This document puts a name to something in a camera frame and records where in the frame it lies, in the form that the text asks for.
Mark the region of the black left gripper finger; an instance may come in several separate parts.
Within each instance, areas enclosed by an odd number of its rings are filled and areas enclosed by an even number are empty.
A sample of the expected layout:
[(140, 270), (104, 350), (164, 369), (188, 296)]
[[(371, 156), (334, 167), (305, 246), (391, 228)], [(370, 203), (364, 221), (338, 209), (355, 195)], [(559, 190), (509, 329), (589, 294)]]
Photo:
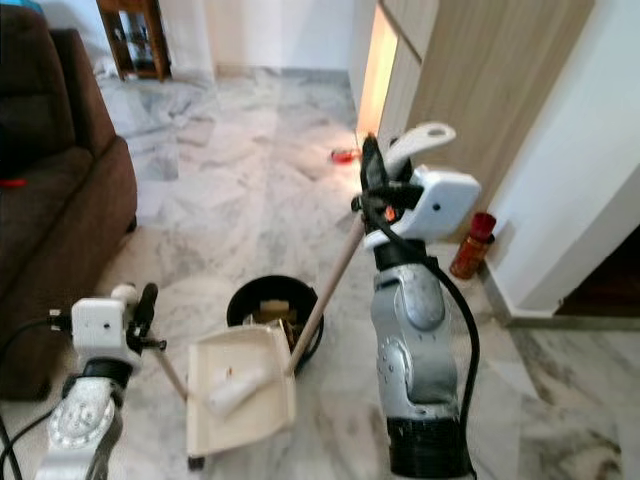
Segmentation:
[(155, 303), (159, 294), (156, 283), (148, 283), (142, 289), (140, 300), (134, 307), (134, 333), (150, 333), (155, 319)]

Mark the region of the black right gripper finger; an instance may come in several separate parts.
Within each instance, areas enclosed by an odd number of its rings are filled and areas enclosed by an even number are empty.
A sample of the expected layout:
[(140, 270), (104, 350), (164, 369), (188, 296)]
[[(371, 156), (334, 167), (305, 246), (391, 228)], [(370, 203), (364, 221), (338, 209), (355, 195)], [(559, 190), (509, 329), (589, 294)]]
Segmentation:
[(375, 134), (366, 134), (361, 145), (360, 183), (361, 191), (378, 189), (390, 182), (384, 157)]

